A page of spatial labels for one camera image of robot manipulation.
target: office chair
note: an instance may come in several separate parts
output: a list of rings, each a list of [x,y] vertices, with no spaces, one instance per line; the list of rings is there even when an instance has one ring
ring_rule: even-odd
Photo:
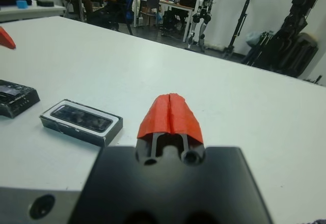
[[[89,16],[87,23],[115,31],[119,30],[119,23],[125,23],[130,35],[133,35],[130,27],[134,15],[131,10],[132,2],[133,0],[126,0],[126,3],[108,3]]]
[[[143,15],[148,16],[148,25],[150,26],[151,24],[151,17],[156,18],[156,27],[158,27],[158,19],[157,19],[157,14],[159,11],[159,0],[147,0],[146,1],[146,6],[147,6],[147,12],[141,11]]]

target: white tabletop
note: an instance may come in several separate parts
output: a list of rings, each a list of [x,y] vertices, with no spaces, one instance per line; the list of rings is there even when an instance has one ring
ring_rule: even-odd
[[[205,146],[242,148],[275,223],[326,217],[324,87],[60,17],[2,26],[17,49],[0,46],[1,79],[41,101],[0,117],[0,186],[82,188],[98,148],[38,118],[60,100],[122,116],[112,145],[134,146],[154,99],[178,93]]]
[[[62,15],[65,10],[66,8],[58,5],[42,7],[37,6],[36,3],[35,5],[28,6],[27,9],[19,9],[17,6],[4,6],[0,9],[0,21]]]

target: red object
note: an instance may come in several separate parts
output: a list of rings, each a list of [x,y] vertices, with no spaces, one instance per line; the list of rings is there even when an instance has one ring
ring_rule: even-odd
[[[139,128],[137,138],[151,133],[187,134],[203,143],[202,132],[185,99],[176,93],[158,96]]]
[[[15,49],[16,44],[9,36],[9,34],[0,26],[0,45],[5,46],[10,49]]]

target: humanoid robot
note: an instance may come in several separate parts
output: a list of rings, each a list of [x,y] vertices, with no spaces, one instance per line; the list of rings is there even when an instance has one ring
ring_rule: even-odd
[[[211,9],[213,6],[214,0],[199,0],[199,6],[197,13],[193,15],[192,30],[189,33],[188,39],[188,48],[191,47],[194,43],[195,29],[197,24],[200,22],[200,19],[204,19],[199,31],[199,41],[198,44],[202,52],[204,52],[204,38],[205,38],[205,29],[208,23],[211,20]]]

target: black case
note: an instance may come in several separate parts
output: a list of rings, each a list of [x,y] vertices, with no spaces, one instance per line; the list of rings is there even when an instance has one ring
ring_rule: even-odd
[[[102,137],[102,136],[96,135],[95,132],[94,132],[94,134],[91,134],[91,133],[88,133],[88,132],[85,132],[85,131],[78,130],[75,127],[69,126],[67,124],[60,123],[60,122],[52,120],[52,119],[50,119],[48,117],[45,117],[44,116],[45,112],[44,112],[40,116],[40,119],[41,119],[42,124],[43,124],[44,127],[50,128],[52,130],[61,132],[61,133],[65,134],[65,135],[72,136],[74,138],[77,138],[79,140],[94,144],[94,145],[99,146],[99,147],[108,146],[111,143],[111,141],[114,139],[114,137],[119,133],[119,131],[123,127],[123,119],[120,116],[113,115],[113,114],[110,114],[110,113],[107,113],[107,112],[104,112],[104,111],[101,111],[99,109],[95,109],[95,108],[92,108],[92,107],[89,107],[89,106],[85,106],[83,104],[76,103],[76,102],[70,101],[68,99],[65,99],[63,101],[69,101],[69,102],[72,102],[72,103],[75,103],[75,104],[78,104],[78,105],[81,105],[81,106],[84,106],[84,107],[87,107],[87,108],[90,108],[90,109],[93,109],[93,110],[96,110],[96,111],[99,111],[99,112],[102,112],[102,113],[105,113],[105,114],[108,114],[110,116],[114,116],[114,117],[118,118],[118,122],[107,133],[106,136]]]
[[[5,80],[0,80],[0,86],[19,91],[19,94],[15,96],[0,92],[0,116],[15,118],[40,101],[39,95],[34,88]]]

